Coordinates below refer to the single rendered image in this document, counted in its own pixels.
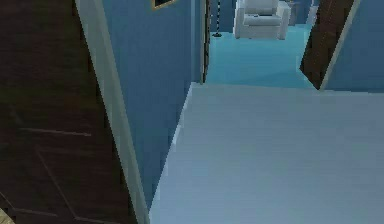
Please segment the gold framed wall picture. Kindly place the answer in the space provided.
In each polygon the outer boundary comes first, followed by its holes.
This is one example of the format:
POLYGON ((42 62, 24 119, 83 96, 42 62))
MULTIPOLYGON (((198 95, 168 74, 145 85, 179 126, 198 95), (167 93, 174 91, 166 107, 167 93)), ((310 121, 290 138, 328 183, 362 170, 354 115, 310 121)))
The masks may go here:
POLYGON ((151 0, 151 7, 153 10, 169 7, 174 4, 177 0, 151 0))

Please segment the dark brown room door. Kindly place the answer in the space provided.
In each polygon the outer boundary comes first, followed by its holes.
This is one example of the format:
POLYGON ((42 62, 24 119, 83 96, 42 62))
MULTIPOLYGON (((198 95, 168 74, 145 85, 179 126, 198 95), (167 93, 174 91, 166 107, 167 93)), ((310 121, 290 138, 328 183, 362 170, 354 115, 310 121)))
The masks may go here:
POLYGON ((138 224, 75 0, 0 0, 0 211, 138 224))
POLYGON ((324 80, 354 0, 320 0, 300 70, 316 89, 324 80))
POLYGON ((205 83, 209 66, 209 44, 210 44, 210 0, 204 1, 204 33, 203 33, 203 73, 202 83, 205 83))

